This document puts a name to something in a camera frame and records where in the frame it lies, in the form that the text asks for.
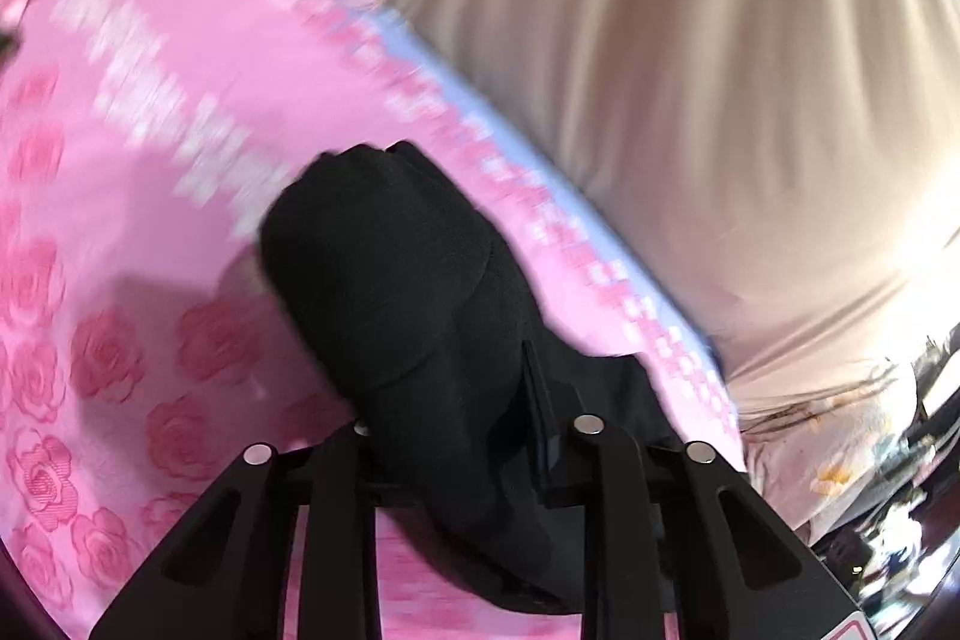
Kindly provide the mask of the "black pants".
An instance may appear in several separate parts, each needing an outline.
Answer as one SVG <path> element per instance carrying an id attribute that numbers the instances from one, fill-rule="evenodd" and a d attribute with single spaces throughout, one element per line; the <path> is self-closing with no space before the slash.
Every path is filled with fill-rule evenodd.
<path id="1" fill-rule="evenodd" d="M 259 245 L 302 342 L 427 515 L 438 567 L 498 608 L 579 612 L 583 515 L 535 495 L 524 374 L 670 445 L 643 364 L 553 333 L 505 237 L 412 143 L 314 159 Z"/>

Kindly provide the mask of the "pale floral blanket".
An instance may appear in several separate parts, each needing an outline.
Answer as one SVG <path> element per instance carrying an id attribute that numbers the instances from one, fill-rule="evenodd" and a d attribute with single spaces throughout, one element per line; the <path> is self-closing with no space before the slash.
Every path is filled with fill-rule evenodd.
<path id="1" fill-rule="evenodd" d="M 750 482 L 800 541 L 814 544 L 853 505 L 913 422 L 916 378 L 906 365 L 740 416 Z"/>

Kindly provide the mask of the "pink rose bed sheet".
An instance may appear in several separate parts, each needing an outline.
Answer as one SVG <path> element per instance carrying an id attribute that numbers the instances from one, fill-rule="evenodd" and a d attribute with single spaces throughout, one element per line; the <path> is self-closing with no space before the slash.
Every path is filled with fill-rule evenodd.
<path id="1" fill-rule="evenodd" d="M 334 0 L 3 0 L 2 539 L 53 625 L 110 598 L 249 443 L 347 419 L 259 273 L 325 149 L 410 140 L 498 224 L 550 325 L 633 354 L 742 456 L 706 342 L 578 191 L 397 14 Z"/>

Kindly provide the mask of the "beige fabric headboard cover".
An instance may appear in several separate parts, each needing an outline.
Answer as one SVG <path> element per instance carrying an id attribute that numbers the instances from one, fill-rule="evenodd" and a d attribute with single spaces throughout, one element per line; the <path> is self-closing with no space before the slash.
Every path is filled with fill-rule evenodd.
<path id="1" fill-rule="evenodd" d="M 391 0 L 604 214 L 742 406 L 953 317 L 958 0 Z"/>

